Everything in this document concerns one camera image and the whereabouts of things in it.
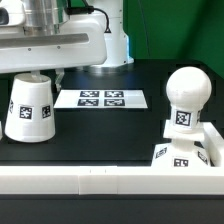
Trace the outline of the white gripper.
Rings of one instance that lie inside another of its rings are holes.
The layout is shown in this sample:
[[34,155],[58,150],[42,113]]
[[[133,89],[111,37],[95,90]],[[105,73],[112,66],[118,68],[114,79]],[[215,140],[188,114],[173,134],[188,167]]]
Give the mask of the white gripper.
[[71,0],[0,0],[0,74],[56,69],[61,90],[64,68],[98,65],[107,58],[108,17]]

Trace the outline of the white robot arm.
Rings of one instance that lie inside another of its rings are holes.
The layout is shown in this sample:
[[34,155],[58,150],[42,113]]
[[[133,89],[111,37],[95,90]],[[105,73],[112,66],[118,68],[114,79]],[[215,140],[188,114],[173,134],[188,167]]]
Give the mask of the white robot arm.
[[0,0],[0,74],[67,68],[113,72],[133,62],[123,0]]

